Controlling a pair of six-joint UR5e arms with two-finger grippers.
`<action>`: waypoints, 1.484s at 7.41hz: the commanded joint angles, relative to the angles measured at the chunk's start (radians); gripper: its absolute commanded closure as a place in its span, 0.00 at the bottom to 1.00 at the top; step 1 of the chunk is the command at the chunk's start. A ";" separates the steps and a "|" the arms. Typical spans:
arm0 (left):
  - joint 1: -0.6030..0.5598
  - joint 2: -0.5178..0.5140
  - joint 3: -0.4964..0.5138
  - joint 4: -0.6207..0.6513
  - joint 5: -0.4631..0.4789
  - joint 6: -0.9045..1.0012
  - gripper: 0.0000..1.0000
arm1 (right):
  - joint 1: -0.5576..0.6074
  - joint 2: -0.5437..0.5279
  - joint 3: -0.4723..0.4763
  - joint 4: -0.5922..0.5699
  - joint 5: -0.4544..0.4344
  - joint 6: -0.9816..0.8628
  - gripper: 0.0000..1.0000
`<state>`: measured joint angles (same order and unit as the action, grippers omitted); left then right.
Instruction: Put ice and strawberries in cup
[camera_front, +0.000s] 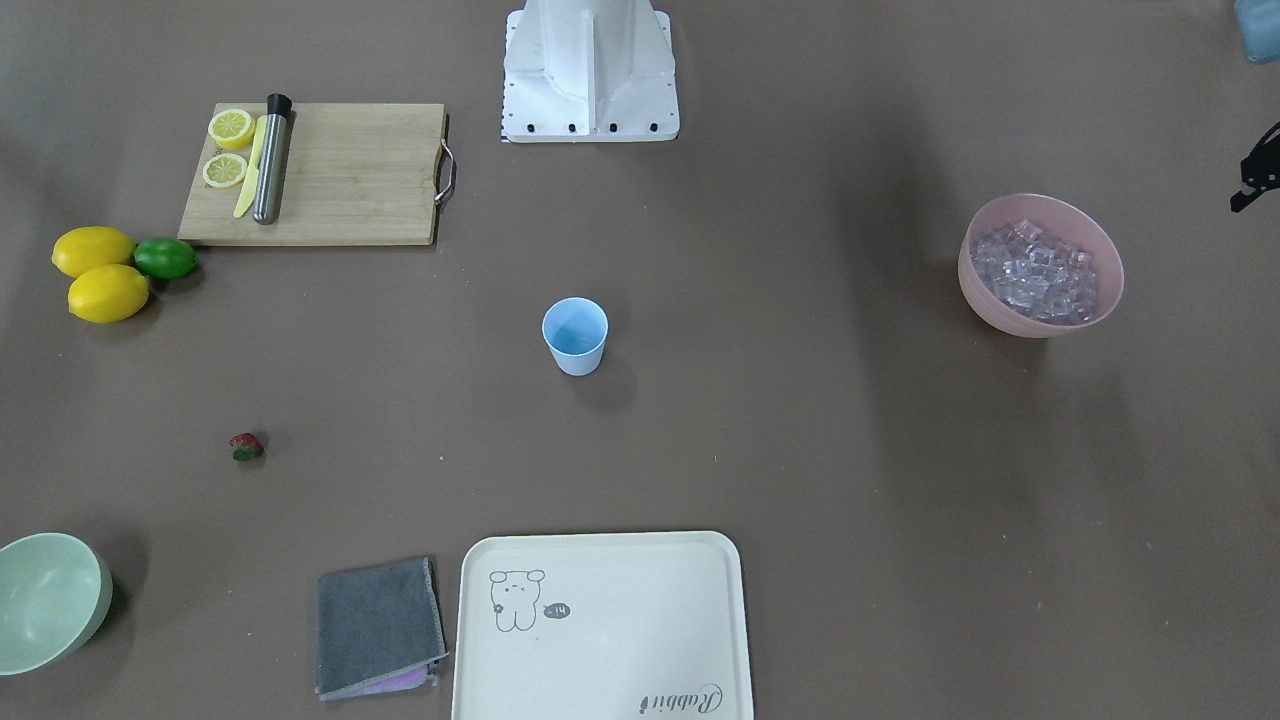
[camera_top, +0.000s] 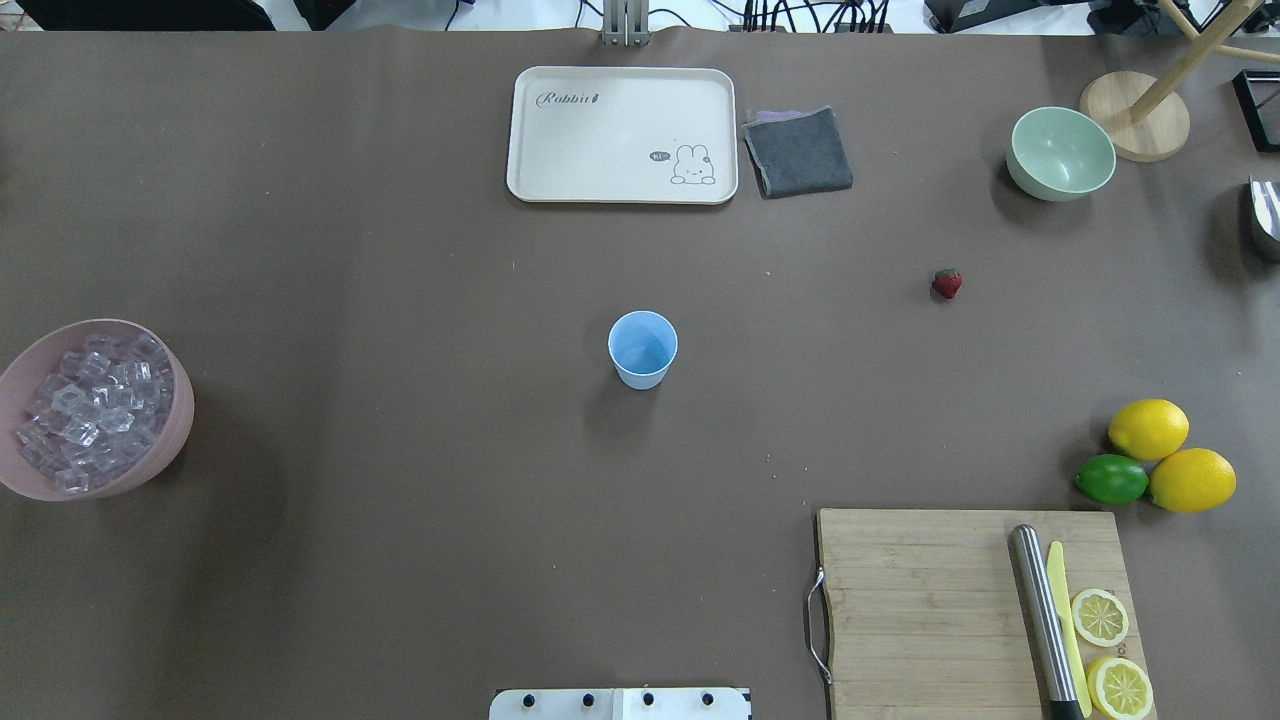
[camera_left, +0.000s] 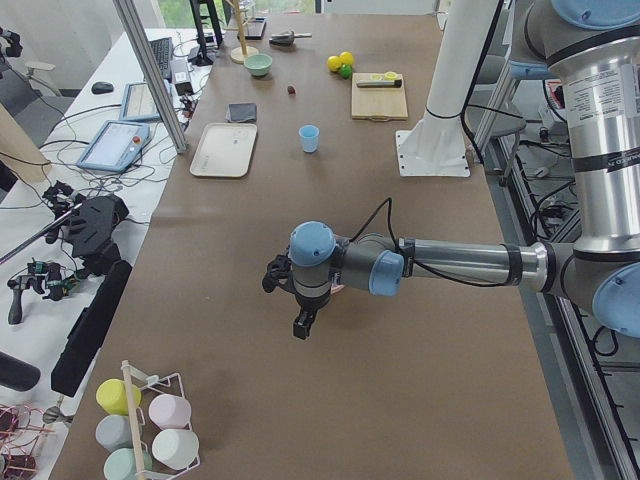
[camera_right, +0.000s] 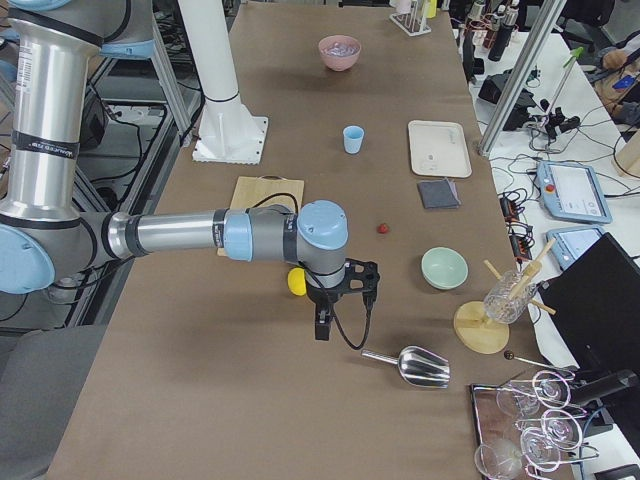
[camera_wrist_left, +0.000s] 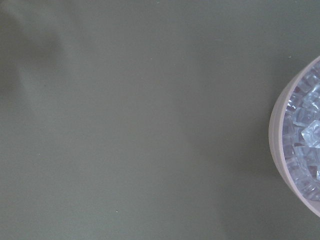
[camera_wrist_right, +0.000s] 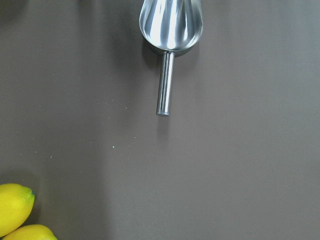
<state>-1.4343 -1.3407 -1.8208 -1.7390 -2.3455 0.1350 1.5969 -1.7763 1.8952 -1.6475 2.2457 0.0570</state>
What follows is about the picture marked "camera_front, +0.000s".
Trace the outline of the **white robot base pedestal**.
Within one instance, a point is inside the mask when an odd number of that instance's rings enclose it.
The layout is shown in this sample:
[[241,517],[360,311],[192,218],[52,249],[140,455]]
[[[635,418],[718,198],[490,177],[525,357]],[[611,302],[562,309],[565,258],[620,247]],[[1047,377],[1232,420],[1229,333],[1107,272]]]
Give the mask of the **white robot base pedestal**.
[[671,18],[649,1],[527,1],[506,18],[500,138],[678,137]]

